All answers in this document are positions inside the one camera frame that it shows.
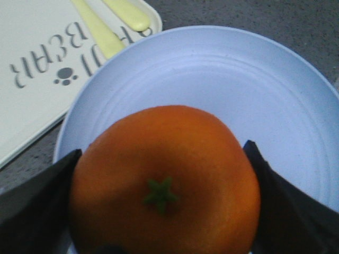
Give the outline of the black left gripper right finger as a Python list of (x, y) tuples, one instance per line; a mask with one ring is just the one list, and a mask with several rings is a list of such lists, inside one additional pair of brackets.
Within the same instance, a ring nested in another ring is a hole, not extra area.
[(338, 253), (338, 213), (277, 174), (255, 142), (248, 140), (243, 150), (261, 194), (252, 253)]

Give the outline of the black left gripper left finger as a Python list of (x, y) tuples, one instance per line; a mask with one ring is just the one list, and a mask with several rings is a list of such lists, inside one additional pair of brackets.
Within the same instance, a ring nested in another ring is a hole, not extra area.
[(42, 173), (1, 195), (1, 253), (66, 253), (74, 150)]

